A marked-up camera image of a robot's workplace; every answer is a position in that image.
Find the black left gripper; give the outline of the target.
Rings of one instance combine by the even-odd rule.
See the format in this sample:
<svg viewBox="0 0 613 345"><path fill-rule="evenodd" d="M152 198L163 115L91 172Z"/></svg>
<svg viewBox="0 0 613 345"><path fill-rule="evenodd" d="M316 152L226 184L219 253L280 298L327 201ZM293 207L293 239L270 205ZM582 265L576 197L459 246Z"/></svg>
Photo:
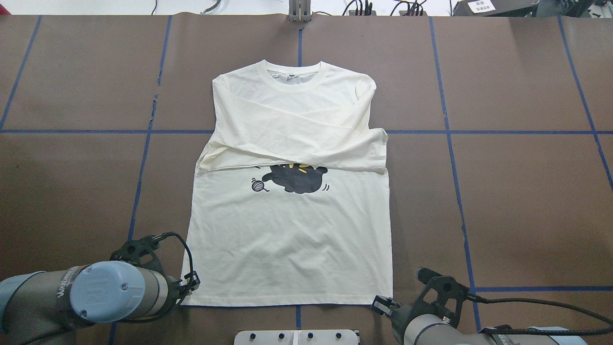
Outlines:
<svg viewBox="0 0 613 345"><path fill-rule="evenodd" d="M184 279L175 279L172 276L166 276L167 297L166 307L180 306L187 296L200 286L201 280L197 271L191 271L184 275Z"/></svg>

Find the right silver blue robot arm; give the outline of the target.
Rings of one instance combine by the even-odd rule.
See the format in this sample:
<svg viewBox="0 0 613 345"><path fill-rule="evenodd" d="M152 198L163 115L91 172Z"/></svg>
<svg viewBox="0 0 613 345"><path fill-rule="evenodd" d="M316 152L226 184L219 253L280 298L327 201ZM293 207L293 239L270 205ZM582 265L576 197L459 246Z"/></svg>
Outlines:
<svg viewBox="0 0 613 345"><path fill-rule="evenodd" d="M377 295L371 310L387 316L394 337L401 345L585 345L580 336L464 334L451 325L446 316L439 317L416 306L401 306L396 300Z"/></svg>

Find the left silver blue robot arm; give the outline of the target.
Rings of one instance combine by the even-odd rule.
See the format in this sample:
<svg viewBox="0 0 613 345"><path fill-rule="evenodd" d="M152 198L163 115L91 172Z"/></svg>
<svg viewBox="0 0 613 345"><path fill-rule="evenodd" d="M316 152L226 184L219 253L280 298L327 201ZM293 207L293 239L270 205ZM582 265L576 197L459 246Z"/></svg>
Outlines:
<svg viewBox="0 0 613 345"><path fill-rule="evenodd" d="M1 333L10 345L74 345L96 324L149 323L173 313L198 289L184 280L122 261L37 271L1 282Z"/></svg>

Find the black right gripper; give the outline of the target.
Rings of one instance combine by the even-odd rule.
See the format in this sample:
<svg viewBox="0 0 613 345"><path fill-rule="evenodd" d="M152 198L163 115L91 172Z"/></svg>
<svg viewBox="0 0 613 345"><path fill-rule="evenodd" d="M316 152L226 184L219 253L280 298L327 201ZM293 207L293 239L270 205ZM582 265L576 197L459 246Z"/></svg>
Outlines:
<svg viewBox="0 0 613 345"><path fill-rule="evenodd" d="M399 316L398 311L401 307L401 303L399 303L393 297L376 295L374 301L372 302L373 312L375 312L379 316L386 316L390 319Z"/></svg>

